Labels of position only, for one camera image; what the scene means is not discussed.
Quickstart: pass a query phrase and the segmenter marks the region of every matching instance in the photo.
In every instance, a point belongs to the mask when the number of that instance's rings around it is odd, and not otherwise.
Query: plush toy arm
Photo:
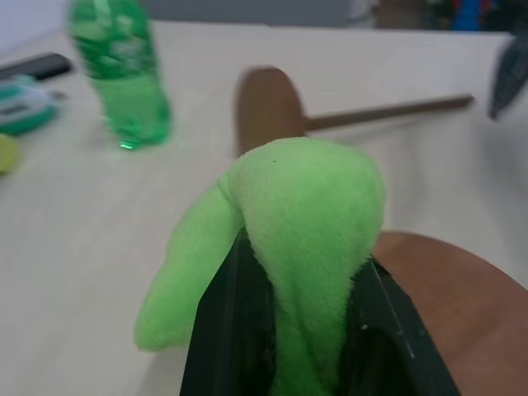
[[[159,351],[190,341],[200,298],[243,227],[224,183],[223,177],[204,193],[176,227],[136,319],[139,349]]]

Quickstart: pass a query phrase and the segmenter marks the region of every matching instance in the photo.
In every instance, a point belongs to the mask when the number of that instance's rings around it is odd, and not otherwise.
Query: table surface
[[[471,92],[471,111],[340,129],[378,162],[385,228],[461,246],[528,285],[526,99],[500,124],[485,115],[504,35],[330,31],[154,23],[177,127],[157,148],[117,148],[80,73],[49,82],[62,115],[21,139],[0,179],[0,393],[174,395],[186,351],[137,351],[132,327],[172,228],[233,161],[238,75],[272,64],[309,114]],[[46,50],[74,58],[65,35]]]

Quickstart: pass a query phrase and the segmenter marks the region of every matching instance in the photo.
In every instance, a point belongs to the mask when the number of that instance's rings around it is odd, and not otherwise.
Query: white wall
[[[0,55],[64,23],[68,0],[0,0]]]

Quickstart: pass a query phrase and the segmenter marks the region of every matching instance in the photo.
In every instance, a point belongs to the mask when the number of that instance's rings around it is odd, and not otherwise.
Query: green plastic bottle
[[[120,146],[162,143],[171,112],[143,8],[136,0],[73,0],[69,15],[70,34]]]

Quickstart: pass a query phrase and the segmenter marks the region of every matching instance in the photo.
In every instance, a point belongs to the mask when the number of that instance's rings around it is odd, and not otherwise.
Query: green plush toy
[[[383,222],[384,186],[355,149],[282,139],[241,158],[186,212],[135,324],[138,347],[190,341],[201,296],[246,227],[276,304],[275,396],[332,395],[351,277]]]

